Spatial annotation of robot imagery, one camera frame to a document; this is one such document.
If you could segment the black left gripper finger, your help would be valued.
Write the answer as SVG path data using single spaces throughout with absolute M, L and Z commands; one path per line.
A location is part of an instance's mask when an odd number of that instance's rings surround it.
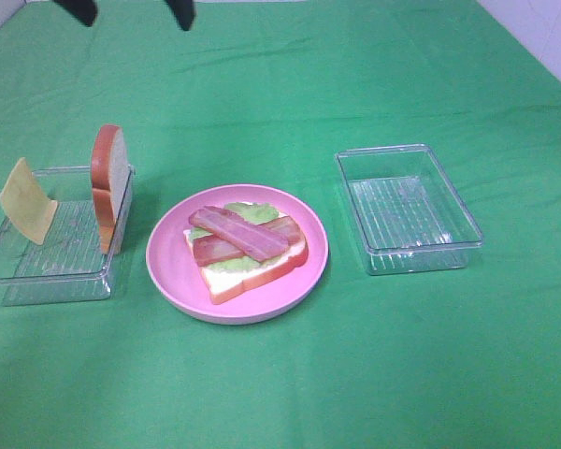
M 54 3 L 84 26 L 92 26 L 97 18 L 97 5 L 94 0 L 54 0 Z
M 177 24 L 182 31 L 190 31 L 196 16 L 194 0 L 166 0 Z

